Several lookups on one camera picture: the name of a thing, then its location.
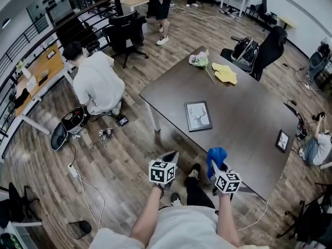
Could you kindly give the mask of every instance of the blue jeans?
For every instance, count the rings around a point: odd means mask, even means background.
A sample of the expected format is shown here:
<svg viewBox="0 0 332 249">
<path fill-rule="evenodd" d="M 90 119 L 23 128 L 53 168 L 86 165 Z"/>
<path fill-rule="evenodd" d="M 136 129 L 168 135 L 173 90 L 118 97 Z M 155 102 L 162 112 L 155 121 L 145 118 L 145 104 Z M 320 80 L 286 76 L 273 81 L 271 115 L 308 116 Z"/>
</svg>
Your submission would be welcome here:
<svg viewBox="0 0 332 249">
<path fill-rule="evenodd" d="M 304 150 L 304 162 L 308 165 L 313 165 L 313 159 L 317 156 L 318 152 L 318 141 L 314 137 L 306 143 Z"/>
</svg>

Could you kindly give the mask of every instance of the deer picture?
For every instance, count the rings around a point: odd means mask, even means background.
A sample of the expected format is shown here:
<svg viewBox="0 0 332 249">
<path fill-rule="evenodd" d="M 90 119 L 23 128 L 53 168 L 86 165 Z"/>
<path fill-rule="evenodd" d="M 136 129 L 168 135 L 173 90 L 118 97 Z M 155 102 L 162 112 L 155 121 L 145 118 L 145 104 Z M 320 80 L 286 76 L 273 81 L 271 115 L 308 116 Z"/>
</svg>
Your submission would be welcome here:
<svg viewBox="0 0 332 249">
<path fill-rule="evenodd" d="M 189 114 L 190 116 L 196 121 L 198 127 L 205 127 L 208 126 L 209 124 L 203 124 L 202 123 L 202 117 L 206 115 L 206 110 L 201 107 L 202 114 L 199 114 L 198 116 L 192 112 L 192 108 L 189 109 Z"/>
</svg>

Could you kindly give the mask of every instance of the picture frame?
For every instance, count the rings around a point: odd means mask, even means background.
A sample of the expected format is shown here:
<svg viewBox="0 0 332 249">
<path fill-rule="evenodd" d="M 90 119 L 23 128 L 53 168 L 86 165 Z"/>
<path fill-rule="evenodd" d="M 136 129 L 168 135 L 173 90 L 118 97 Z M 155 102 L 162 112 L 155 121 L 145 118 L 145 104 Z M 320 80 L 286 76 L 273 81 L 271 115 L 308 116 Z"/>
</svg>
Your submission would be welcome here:
<svg viewBox="0 0 332 249">
<path fill-rule="evenodd" d="M 189 132 L 212 128 L 212 123 L 206 101 L 187 102 L 185 103 L 185 111 Z"/>
<path fill-rule="evenodd" d="M 289 142 L 289 135 L 287 135 L 284 131 L 280 130 L 278 139 L 276 140 L 275 145 L 283 152 L 286 152 L 287 146 Z"/>
<path fill-rule="evenodd" d="M 50 60 L 52 58 L 53 55 L 55 55 L 56 52 L 54 52 L 54 50 L 52 50 L 51 52 L 49 52 L 47 54 L 47 59 Z"/>
</svg>

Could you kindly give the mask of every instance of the flower stem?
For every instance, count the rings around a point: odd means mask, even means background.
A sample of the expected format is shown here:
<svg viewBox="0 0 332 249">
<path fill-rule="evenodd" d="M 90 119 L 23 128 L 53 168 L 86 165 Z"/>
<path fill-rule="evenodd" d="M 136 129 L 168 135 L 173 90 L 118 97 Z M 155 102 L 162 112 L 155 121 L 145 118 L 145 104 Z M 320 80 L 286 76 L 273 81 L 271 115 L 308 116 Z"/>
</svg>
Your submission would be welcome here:
<svg viewBox="0 0 332 249">
<path fill-rule="evenodd" d="M 210 72 L 209 72 L 209 70 L 208 70 L 208 68 L 206 66 L 204 67 L 204 70 L 207 72 L 207 74 L 209 75 L 209 77 L 212 79 L 213 84 L 216 84 L 216 82 L 214 82 L 213 77 L 210 75 Z"/>
</svg>

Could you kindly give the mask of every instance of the person in white shirt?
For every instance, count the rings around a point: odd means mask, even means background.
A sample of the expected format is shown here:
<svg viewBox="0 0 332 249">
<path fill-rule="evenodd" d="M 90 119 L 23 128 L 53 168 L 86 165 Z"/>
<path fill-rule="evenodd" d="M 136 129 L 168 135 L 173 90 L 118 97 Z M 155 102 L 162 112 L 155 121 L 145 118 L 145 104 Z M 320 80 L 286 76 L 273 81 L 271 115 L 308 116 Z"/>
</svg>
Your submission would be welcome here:
<svg viewBox="0 0 332 249">
<path fill-rule="evenodd" d="M 324 133 L 319 133 L 323 122 Z M 332 148 L 331 136 L 326 129 L 326 116 L 320 115 L 313 137 L 299 150 L 299 156 L 307 165 L 321 165 Z"/>
<path fill-rule="evenodd" d="M 91 115 L 120 114 L 125 83 L 114 72 L 114 59 L 101 51 L 92 56 L 79 42 L 68 44 L 62 55 L 78 67 L 73 88 L 80 104 L 87 106 Z"/>
<path fill-rule="evenodd" d="M 174 193 L 171 197 L 172 206 L 159 209 L 159 200 L 164 190 L 163 186 L 154 184 L 129 237 L 103 228 L 98 231 L 89 248 L 234 249 L 240 247 L 229 195 L 219 193 L 217 215 L 213 202 L 199 186 L 199 172 L 200 165 L 195 164 L 185 180 L 188 193 L 187 206 L 182 206 L 179 195 Z"/>
</svg>

